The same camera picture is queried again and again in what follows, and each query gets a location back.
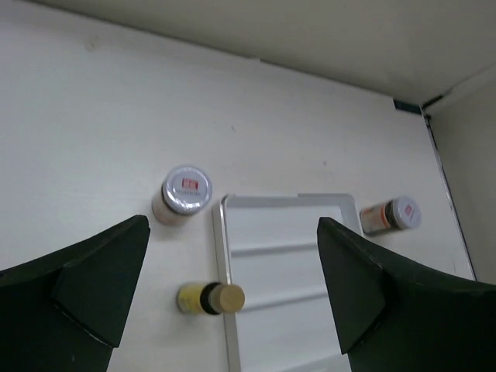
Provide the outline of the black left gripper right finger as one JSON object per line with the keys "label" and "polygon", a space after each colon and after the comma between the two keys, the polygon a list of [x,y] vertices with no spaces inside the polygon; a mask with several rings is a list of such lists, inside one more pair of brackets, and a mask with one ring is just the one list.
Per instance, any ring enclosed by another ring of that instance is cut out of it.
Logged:
{"label": "black left gripper right finger", "polygon": [[434,270],[322,217],[317,243],[354,371],[493,371],[495,287]]}

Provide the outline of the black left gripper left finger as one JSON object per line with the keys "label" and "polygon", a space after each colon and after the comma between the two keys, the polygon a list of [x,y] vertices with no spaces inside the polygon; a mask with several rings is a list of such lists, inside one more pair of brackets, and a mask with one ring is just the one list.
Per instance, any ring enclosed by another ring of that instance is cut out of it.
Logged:
{"label": "black left gripper left finger", "polygon": [[1,272],[3,371],[105,371],[120,346],[150,238],[133,217]]}

